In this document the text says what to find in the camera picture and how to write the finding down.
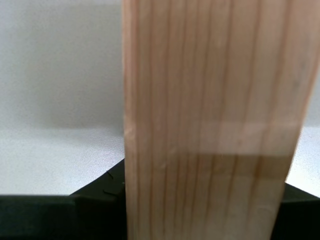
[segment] white table surface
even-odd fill
[[[120,0],[0,0],[0,194],[70,194],[124,157]],[[320,80],[287,182],[320,196]]]

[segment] light wood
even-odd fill
[[[123,0],[129,240],[268,240],[320,0]]]

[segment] wood grain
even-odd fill
[[[268,240],[317,74],[319,0],[124,0],[129,240]]]

